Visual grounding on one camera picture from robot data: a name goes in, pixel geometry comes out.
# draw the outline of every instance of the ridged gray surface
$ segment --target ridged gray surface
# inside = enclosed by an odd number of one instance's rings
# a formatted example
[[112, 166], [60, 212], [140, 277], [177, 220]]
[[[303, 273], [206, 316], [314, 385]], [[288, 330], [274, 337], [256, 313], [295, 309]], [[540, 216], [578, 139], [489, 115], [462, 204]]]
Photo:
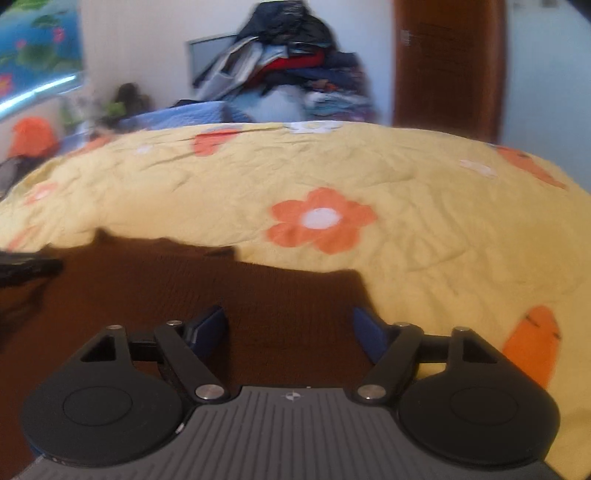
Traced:
[[411, 444], [383, 408], [341, 389], [245, 387], [197, 408], [177, 437], [141, 460], [88, 469], [38, 459], [22, 480], [557, 480], [542, 463], [505, 472], [449, 465]]

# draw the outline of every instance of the logo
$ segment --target logo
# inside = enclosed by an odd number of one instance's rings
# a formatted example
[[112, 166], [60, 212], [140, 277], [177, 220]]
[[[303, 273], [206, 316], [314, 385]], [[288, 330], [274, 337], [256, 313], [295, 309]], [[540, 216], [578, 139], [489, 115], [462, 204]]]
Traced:
[[298, 392], [291, 391], [285, 395], [282, 395], [282, 397], [284, 397], [286, 400], [289, 400], [290, 402], [296, 402], [301, 399], [303, 395], [300, 395]]

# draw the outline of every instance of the blanket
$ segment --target blanket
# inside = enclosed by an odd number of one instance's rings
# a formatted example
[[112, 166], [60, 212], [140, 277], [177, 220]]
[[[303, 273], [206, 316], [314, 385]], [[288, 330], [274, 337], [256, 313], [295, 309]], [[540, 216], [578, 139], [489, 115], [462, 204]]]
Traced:
[[591, 196], [548, 161], [369, 124], [142, 131], [51, 160], [0, 221], [0, 247], [17, 251], [82, 245], [102, 227], [357, 270], [386, 322], [467, 326], [505, 349], [560, 407], [549, 463], [569, 479], [591, 471]]

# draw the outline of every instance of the painting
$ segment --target painting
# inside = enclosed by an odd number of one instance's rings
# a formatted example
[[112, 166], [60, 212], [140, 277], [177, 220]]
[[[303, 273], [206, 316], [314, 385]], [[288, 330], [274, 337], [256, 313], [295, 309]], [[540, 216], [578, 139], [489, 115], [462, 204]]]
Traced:
[[79, 0], [16, 0], [0, 16], [0, 102], [82, 69]]

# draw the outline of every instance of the wooden door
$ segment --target wooden door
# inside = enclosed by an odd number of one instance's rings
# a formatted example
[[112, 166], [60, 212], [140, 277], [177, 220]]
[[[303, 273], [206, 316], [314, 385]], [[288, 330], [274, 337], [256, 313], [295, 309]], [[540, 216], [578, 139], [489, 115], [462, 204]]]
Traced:
[[394, 124], [495, 142], [505, 0], [395, 0]]

